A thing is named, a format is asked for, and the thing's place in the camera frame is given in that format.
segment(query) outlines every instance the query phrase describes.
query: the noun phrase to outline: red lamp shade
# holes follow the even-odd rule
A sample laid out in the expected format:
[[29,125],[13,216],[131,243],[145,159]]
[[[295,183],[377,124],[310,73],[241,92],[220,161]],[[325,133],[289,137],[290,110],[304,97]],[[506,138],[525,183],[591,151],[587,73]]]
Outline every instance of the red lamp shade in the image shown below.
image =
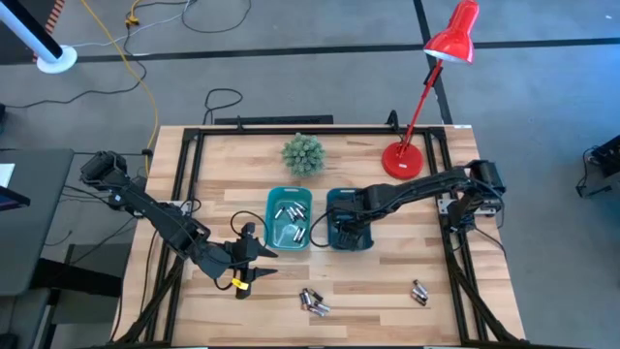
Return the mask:
[[474,44],[470,33],[479,11],[475,0],[461,1],[449,19],[448,28],[426,43],[424,52],[449,62],[472,64]]

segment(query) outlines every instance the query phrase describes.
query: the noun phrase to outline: red lamp base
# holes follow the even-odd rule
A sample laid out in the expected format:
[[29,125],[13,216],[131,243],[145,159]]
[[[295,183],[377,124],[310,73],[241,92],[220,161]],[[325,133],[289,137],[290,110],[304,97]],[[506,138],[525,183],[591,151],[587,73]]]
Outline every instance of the red lamp base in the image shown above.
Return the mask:
[[400,142],[390,144],[384,150],[381,163],[388,175],[398,179],[411,179],[422,171],[424,158],[419,149],[411,144],[407,146],[403,156],[398,157],[399,148]]

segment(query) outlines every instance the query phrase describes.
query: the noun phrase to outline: desk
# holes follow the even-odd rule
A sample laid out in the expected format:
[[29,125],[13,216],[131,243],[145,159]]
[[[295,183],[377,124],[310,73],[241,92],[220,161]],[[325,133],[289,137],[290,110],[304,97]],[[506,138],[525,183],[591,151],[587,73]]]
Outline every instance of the desk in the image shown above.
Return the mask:
[[30,199],[0,212],[0,296],[29,288],[118,296],[118,277],[40,258],[73,158],[71,149],[0,151],[0,164],[15,164],[9,189]]
[[[184,127],[162,127],[146,187],[158,200],[169,200]],[[473,130],[446,127],[453,165],[479,157]],[[334,187],[364,187],[374,183],[398,183],[381,166],[383,149],[394,135],[319,136],[326,150],[326,169],[321,175],[296,179],[289,175],[279,154],[292,136],[209,136],[205,138],[196,197],[202,207],[195,217],[217,241],[234,239],[229,226],[232,214],[248,209],[264,215],[269,190],[278,185],[300,185],[312,190],[313,220],[325,210],[326,192]],[[422,137],[413,144],[424,152]],[[435,157],[442,170],[439,147]],[[183,193],[187,192],[191,154],[185,169]],[[429,175],[425,166],[421,175]],[[237,226],[251,217],[238,216]],[[478,225],[499,238],[495,222],[478,218]],[[363,252],[335,252],[314,246],[303,252],[276,251],[277,259],[260,258],[257,267],[279,272],[253,284],[252,296],[234,299],[234,290],[218,291],[211,279],[191,263],[185,264],[173,345],[421,345],[458,344],[443,244],[433,199],[401,207],[372,225],[375,245]],[[325,242],[325,222],[315,231]],[[257,224],[257,236],[263,227]],[[134,237],[124,279],[124,302],[119,335],[140,313],[149,242],[153,228],[140,222]],[[470,233],[470,246],[480,295],[506,328],[523,337],[508,268],[496,245]],[[161,240],[155,239],[149,265],[147,294],[153,288]],[[427,307],[413,301],[409,292],[418,278],[428,288]],[[298,293],[312,287],[325,297],[332,311],[319,318],[299,309]],[[476,337],[469,301],[464,298],[469,334]],[[155,339],[163,335],[168,301],[164,300]]]

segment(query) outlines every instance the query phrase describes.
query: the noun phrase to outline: red desk lamp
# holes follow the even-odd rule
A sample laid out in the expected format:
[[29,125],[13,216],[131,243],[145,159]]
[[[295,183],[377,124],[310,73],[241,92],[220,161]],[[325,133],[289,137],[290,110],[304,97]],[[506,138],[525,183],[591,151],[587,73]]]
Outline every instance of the red desk lamp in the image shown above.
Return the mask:
[[474,44],[470,38],[470,33],[478,17],[479,10],[476,0],[462,0],[456,6],[452,17],[449,19],[448,28],[435,35],[424,46],[426,54],[438,58],[437,64],[427,78],[426,86],[414,113],[414,118],[409,125],[409,129],[407,129],[407,135],[401,142],[390,144],[384,151],[382,164],[389,175],[399,179],[410,179],[418,175],[422,170],[424,163],[422,153],[417,147],[410,145],[414,125],[416,120],[418,120],[428,92],[442,71],[444,60],[469,64],[474,62]]

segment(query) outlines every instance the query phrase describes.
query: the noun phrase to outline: yellow tag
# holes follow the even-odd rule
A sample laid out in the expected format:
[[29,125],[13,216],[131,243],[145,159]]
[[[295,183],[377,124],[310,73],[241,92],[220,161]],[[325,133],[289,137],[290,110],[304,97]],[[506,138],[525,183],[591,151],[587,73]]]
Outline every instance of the yellow tag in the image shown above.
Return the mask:
[[239,288],[241,290],[247,290],[248,286],[250,286],[249,284],[246,284],[245,282],[241,282],[241,280],[239,279],[233,279],[232,285],[234,285],[236,288]]

